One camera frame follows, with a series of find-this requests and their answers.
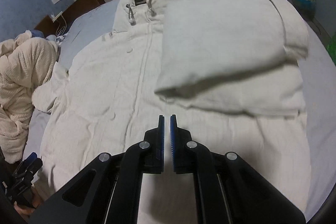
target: wooden headboard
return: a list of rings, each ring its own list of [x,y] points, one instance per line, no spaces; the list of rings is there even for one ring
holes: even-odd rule
[[[100,5],[104,4],[104,0],[76,0],[72,5],[70,5],[64,12],[63,17],[67,22],[67,32],[73,22],[84,15],[85,13],[99,7]],[[35,30],[39,30],[44,33],[44,36],[47,37],[51,34],[56,34],[57,28],[59,25],[64,25],[64,20],[59,17],[54,23],[49,16],[45,16],[39,24],[36,25]]]

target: blue fabric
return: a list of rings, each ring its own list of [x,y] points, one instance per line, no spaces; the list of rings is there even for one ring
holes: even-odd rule
[[[31,37],[42,37],[42,38],[45,38],[43,32],[41,32],[39,30],[30,30],[30,32],[31,32]]]

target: drawstring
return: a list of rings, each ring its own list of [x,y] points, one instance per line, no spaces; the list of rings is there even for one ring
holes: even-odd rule
[[[131,6],[129,4],[127,4],[126,7],[128,8],[128,22],[131,25],[135,25],[135,18],[134,18],[134,14],[133,14],[132,8],[131,8]]]
[[[148,0],[147,6],[148,6],[148,9],[151,12],[152,16],[155,16],[155,11],[153,10],[153,7],[152,7],[152,0]]]

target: mattress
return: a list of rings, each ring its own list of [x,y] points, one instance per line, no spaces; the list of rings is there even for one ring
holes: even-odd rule
[[[61,46],[59,62],[66,68],[73,57],[95,38],[111,31],[119,0],[79,17]],[[317,35],[308,27],[310,54],[299,62],[307,105],[307,138],[311,157],[311,186],[305,217],[308,221],[328,197],[336,182],[336,67]],[[49,115],[34,111],[24,152],[39,152]]]

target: metal screw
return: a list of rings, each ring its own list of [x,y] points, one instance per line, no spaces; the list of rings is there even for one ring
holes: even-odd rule
[[[143,142],[139,143],[139,146],[142,149],[146,149],[146,148],[150,147],[150,144],[149,144],[149,142],[143,141]]]
[[[109,158],[110,158],[110,155],[107,153],[101,153],[99,155],[99,160],[102,162],[109,160]]]
[[[233,153],[233,152],[230,152],[230,153],[227,153],[227,154],[226,154],[226,157],[227,157],[229,160],[235,160],[235,159],[237,159],[237,154],[236,154],[236,153]]]
[[[187,147],[189,148],[195,148],[197,146],[197,143],[194,141],[187,142]]]

